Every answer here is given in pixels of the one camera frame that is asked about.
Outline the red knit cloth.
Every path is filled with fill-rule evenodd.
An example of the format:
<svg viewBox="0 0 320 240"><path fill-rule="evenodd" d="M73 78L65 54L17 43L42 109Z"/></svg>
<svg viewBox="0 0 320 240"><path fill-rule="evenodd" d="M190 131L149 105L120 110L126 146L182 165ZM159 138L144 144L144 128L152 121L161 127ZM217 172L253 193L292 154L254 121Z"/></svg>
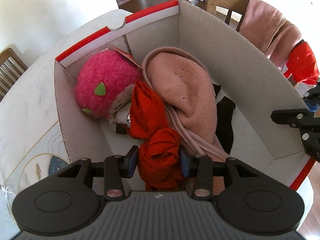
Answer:
<svg viewBox="0 0 320 240"><path fill-rule="evenodd" d="M138 172L147 191L175 191L183 181L180 168L180 134L169 127L159 95L144 81L135 83L130 107L134 139L143 140L138 153Z"/></svg>

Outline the dark brown furry scarf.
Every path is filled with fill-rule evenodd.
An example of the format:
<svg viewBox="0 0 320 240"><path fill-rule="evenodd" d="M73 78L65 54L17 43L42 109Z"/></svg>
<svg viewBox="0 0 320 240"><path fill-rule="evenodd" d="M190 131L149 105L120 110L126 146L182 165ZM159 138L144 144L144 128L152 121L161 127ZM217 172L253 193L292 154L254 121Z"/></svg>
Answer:
<svg viewBox="0 0 320 240"><path fill-rule="evenodd" d="M232 119L235 108L235 103L226 96L216 104L217 126L215 134L227 154L231 153L234 142Z"/></svg>

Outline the red white cardboard box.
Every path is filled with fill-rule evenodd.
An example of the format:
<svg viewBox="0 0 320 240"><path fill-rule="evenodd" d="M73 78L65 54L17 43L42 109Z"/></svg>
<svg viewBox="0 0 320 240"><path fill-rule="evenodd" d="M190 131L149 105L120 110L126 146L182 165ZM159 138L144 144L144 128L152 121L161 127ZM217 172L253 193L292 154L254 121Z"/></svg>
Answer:
<svg viewBox="0 0 320 240"><path fill-rule="evenodd" d="M301 96L274 64L234 29L202 9L187 3L163 3L130 16L109 12L93 20L91 34L55 59L54 85L57 112L69 160L88 157L94 162L123 154L136 144L117 135L106 121L95 121L78 105L76 78L90 56L117 47L142 63L158 48L177 48L196 57L204 70L186 70L179 63L148 69L151 83L168 96L175 114L187 104L198 124L187 132L195 141L213 125L209 99L213 84L220 96L236 105L232 119L234 142L231 155L296 190L314 165L303 147L297 128L275 124L278 109L305 108Z"/></svg>

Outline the pink fuzzy strawberry plush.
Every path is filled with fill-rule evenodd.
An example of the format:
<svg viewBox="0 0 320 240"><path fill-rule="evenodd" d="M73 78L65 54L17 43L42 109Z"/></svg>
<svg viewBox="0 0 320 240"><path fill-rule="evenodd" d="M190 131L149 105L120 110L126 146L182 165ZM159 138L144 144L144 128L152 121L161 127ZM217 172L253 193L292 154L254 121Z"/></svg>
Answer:
<svg viewBox="0 0 320 240"><path fill-rule="evenodd" d="M114 122L117 111L131 100L140 77L140 68L127 57L105 49L82 66L76 81L76 101L91 118Z"/></svg>

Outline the pink fleece hat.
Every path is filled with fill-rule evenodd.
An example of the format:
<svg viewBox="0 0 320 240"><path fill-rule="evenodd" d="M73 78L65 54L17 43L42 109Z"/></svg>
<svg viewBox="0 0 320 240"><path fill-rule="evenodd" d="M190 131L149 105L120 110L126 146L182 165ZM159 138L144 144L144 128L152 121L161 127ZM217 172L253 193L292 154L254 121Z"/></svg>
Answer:
<svg viewBox="0 0 320 240"><path fill-rule="evenodd" d="M143 60L143 77L165 104L169 125L182 137L190 154L224 162L215 132L215 91L208 69L193 55L176 47L161 47Z"/></svg>

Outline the blue gold-speckled placemat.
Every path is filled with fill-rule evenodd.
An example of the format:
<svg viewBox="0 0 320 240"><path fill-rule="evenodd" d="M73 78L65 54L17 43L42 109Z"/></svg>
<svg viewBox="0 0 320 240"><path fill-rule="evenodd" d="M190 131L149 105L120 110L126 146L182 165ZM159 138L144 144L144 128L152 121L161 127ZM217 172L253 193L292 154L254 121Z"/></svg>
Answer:
<svg viewBox="0 0 320 240"><path fill-rule="evenodd" d="M68 165L69 164L66 161L64 161L62 158L53 155L49 163L48 176L51 176L56 174L57 172L60 172L62 169L64 169Z"/></svg>

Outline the red hang tag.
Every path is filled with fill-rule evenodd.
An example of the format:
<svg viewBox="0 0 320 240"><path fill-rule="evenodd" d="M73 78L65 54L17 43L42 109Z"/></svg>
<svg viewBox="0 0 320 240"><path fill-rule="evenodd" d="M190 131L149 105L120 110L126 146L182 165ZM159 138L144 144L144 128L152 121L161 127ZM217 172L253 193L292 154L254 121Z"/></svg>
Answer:
<svg viewBox="0 0 320 240"><path fill-rule="evenodd" d="M133 56L131 54L129 54L129 53L127 53L127 52L115 47L114 45L112 45L111 47L112 47L113 50L117 51L118 53L123 55L125 58L127 58L129 61L131 61L138 68L143 69L142 66L135 61L135 59L133 58Z"/></svg>

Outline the near wooden chair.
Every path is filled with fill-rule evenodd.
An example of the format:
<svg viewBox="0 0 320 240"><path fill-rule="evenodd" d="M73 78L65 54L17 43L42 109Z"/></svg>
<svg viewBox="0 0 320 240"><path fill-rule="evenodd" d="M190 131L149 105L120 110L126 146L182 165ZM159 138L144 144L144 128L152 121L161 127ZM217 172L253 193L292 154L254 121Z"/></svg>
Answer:
<svg viewBox="0 0 320 240"><path fill-rule="evenodd" d="M205 11L211 15L215 15L216 7L227 9L227 15L225 19L225 23L227 25L230 24L232 12L240 14L241 18L236 28L236 31L239 32L248 4L249 0L205 0Z"/></svg>

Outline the wooden chair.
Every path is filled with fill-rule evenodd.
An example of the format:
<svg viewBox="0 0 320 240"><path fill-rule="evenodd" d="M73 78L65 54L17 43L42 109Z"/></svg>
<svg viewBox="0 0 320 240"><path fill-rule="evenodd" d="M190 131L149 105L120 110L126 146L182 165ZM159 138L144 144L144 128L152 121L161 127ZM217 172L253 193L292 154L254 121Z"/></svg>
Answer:
<svg viewBox="0 0 320 240"><path fill-rule="evenodd" d="M12 48L1 52L0 64L0 97L2 100L28 67Z"/></svg>
<svg viewBox="0 0 320 240"><path fill-rule="evenodd" d="M205 11L211 15L215 15L216 7L227 9L227 15L225 19L225 23L227 25L230 24L232 12L240 14L241 18L236 28L236 31L239 32L248 4L249 0L205 0Z"/></svg>

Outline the far wooden chair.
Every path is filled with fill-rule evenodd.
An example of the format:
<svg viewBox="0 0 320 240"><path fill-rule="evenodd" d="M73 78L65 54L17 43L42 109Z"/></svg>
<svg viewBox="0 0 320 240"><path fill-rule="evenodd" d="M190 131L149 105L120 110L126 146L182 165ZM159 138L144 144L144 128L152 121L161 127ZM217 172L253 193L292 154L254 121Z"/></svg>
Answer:
<svg viewBox="0 0 320 240"><path fill-rule="evenodd" d="M2 100L28 67L12 48L1 52L0 64L0 97Z"/></svg>

